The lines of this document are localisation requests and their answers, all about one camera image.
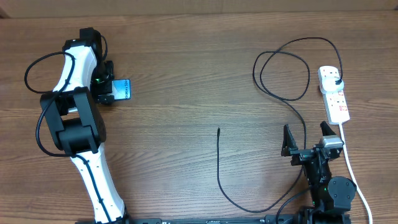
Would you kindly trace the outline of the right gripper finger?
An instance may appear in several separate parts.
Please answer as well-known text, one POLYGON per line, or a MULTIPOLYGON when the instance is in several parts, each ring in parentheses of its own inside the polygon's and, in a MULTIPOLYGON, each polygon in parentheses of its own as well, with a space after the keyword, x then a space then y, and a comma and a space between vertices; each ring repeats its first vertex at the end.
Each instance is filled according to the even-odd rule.
POLYGON ((290 131, 288 124, 286 124, 284 126, 284 139, 282 142, 282 149, 283 150, 297 150, 298 149, 295 139, 290 131))
POLYGON ((326 121, 320 123, 323 136, 334 136, 336 133, 330 128, 326 121))

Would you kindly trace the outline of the blue smartphone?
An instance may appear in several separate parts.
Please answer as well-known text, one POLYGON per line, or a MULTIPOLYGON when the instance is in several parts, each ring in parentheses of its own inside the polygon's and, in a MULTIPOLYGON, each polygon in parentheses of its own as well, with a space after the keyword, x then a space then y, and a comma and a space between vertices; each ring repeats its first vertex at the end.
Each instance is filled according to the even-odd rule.
POLYGON ((131 81, 128 79, 112 81, 112 96, 115 101, 131 99, 131 81))

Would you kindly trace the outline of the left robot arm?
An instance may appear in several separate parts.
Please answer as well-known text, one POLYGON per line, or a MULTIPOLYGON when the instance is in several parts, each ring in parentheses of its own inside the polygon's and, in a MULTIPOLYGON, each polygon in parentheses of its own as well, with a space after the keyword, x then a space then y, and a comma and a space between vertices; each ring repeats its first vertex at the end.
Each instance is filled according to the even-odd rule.
POLYGON ((129 80, 114 77, 107 60, 106 39, 92 27, 80 29, 78 39, 65 42, 65 64, 59 82, 40 98, 57 157, 68 157, 78 169, 90 196, 94 223, 130 223, 113 183, 104 150, 106 128, 97 104, 110 105, 131 98, 129 80))

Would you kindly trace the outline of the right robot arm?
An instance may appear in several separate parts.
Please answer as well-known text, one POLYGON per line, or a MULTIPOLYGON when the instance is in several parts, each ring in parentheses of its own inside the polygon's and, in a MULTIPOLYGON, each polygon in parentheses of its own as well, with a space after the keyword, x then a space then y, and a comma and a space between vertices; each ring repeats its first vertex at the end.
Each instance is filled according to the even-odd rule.
POLYGON ((299 149, 289 126, 284 126, 281 155, 291 158, 292 166, 301 166, 308 189, 286 201, 275 216, 276 223, 350 223, 346 212, 351 210, 357 186, 349 178, 332 176, 329 162, 340 157, 345 143, 326 122, 320 124, 322 137, 311 149, 299 149), (301 207, 294 215, 281 215, 283 208, 297 197, 309 192, 313 205, 301 207))

